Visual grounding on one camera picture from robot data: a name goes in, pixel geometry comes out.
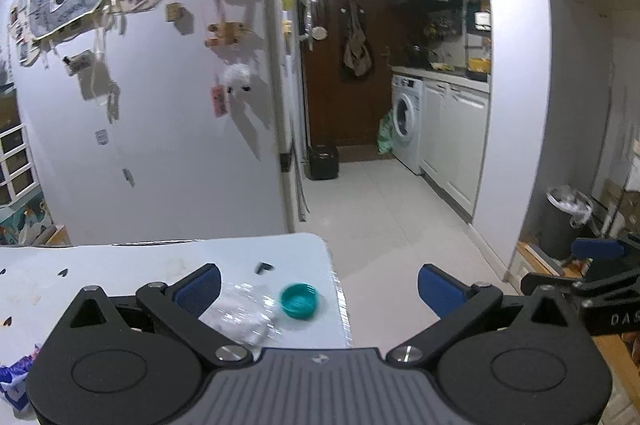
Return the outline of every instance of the white tile floor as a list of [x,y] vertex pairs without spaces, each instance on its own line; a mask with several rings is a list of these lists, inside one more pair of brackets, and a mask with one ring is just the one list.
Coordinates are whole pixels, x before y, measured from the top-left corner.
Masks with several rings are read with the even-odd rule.
[[437,320],[418,297],[426,262],[515,294],[469,240],[465,222],[399,161],[341,163],[337,179],[305,179],[303,187],[310,214],[297,230],[329,244],[355,347],[374,345],[384,355]]

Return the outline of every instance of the black box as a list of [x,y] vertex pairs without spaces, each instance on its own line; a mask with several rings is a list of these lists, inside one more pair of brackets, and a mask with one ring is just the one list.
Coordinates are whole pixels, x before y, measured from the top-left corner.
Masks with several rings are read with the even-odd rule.
[[312,180],[332,180],[338,177],[339,160],[335,145],[314,145],[309,148],[309,174]]

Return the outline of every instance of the blue gripper pad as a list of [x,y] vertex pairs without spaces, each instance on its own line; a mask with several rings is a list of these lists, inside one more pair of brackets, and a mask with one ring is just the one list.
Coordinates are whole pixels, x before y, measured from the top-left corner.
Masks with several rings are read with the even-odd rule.
[[440,318],[466,302],[467,290],[468,286],[433,264],[423,265],[418,272],[418,294]]
[[625,255],[625,248],[616,239],[587,239],[578,237],[571,245],[575,259],[615,259]]
[[206,264],[172,286],[172,300],[199,317],[220,296],[222,276],[215,264]]

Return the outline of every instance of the washing machine door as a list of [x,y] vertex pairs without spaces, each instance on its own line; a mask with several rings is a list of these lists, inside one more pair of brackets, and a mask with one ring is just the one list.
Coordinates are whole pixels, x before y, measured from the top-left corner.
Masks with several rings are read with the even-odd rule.
[[394,129],[396,136],[403,142],[412,138],[416,123],[415,103],[405,93],[399,93],[394,101]]

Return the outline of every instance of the washing machine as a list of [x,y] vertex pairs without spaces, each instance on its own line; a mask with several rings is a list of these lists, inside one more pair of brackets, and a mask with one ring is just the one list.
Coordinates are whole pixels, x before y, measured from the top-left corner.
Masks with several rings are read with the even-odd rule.
[[414,174],[420,174],[420,103],[422,81],[402,75],[392,80],[394,156]]

